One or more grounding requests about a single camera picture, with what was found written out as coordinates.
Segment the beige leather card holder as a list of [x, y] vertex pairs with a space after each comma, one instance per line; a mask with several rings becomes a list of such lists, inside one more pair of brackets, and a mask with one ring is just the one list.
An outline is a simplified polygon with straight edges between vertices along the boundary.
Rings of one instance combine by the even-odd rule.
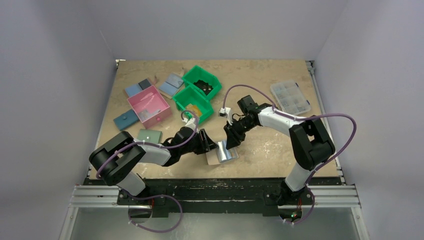
[[221, 165], [232, 160], [238, 159], [240, 156], [235, 148], [226, 149], [227, 140], [222, 140], [216, 143], [217, 147], [207, 152], [206, 161], [210, 166]]

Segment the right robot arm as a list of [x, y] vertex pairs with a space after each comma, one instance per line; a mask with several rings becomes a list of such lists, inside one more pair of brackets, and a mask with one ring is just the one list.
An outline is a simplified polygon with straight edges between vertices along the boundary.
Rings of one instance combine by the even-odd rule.
[[246, 138], [246, 133], [255, 127], [274, 129], [290, 138], [295, 165], [280, 185], [278, 195], [272, 196], [277, 205], [292, 204], [305, 191], [308, 178], [316, 167], [323, 164], [336, 149], [323, 122], [306, 117], [297, 118], [285, 114], [271, 104], [257, 104], [250, 95], [237, 102], [242, 116], [226, 122], [227, 150], [238, 147]]

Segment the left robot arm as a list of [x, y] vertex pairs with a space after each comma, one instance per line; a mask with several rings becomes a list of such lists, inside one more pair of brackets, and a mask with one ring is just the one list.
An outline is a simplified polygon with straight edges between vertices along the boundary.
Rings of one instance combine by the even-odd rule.
[[93, 151], [88, 160], [98, 173], [98, 179], [108, 186], [125, 190], [138, 205], [149, 199], [150, 188], [141, 176], [133, 172], [138, 163], [169, 167], [182, 155], [206, 154], [218, 148], [204, 129], [194, 130], [183, 126], [163, 143], [136, 141], [127, 131], [122, 131]]

